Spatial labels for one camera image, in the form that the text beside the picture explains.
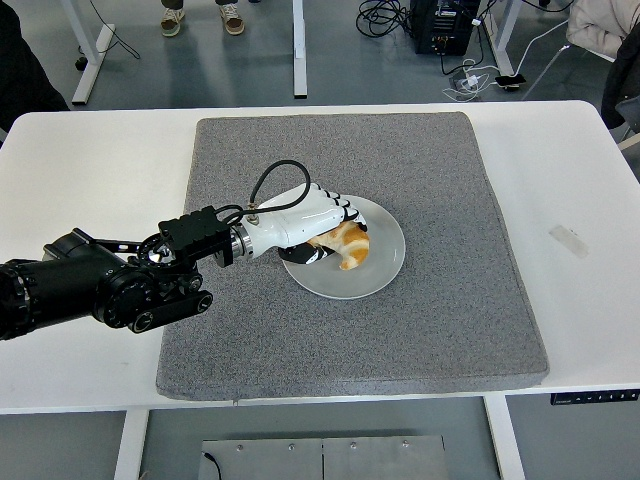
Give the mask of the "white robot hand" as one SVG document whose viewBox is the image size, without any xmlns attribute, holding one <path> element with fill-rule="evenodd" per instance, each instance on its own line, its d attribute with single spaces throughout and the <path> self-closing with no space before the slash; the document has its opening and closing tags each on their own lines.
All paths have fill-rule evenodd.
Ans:
<svg viewBox="0 0 640 480">
<path fill-rule="evenodd" d="M 276 248 L 282 259 L 309 265 L 329 255 L 342 256 L 341 268 L 362 264 L 369 236 L 362 214 L 341 195 L 315 183 L 301 184 L 258 207 L 257 220 L 241 221 L 244 250 L 258 257 Z"/>
</svg>

